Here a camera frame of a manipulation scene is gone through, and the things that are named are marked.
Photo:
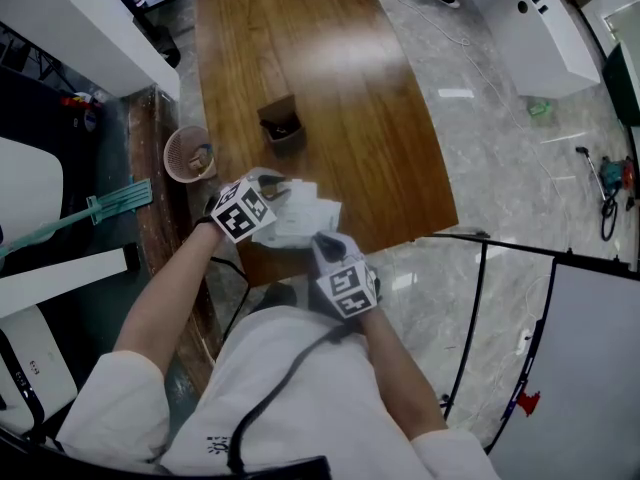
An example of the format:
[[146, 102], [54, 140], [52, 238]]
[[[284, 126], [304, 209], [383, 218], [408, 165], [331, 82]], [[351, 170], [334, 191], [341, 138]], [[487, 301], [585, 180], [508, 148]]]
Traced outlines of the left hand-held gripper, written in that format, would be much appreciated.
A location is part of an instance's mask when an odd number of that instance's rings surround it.
[[220, 190], [209, 215], [235, 244], [273, 224], [277, 212], [288, 201], [287, 178], [272, 169], [251, 169]]

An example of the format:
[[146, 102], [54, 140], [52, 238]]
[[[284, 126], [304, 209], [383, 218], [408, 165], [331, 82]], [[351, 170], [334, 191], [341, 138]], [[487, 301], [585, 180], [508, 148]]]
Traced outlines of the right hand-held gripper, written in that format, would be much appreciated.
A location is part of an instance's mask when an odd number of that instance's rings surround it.
[[309, 278], [309, 309], [357, 323], [380, 301], [380, 281], [365, 255], [348, 235], [319, 231], [311, 239], [316, 271]]

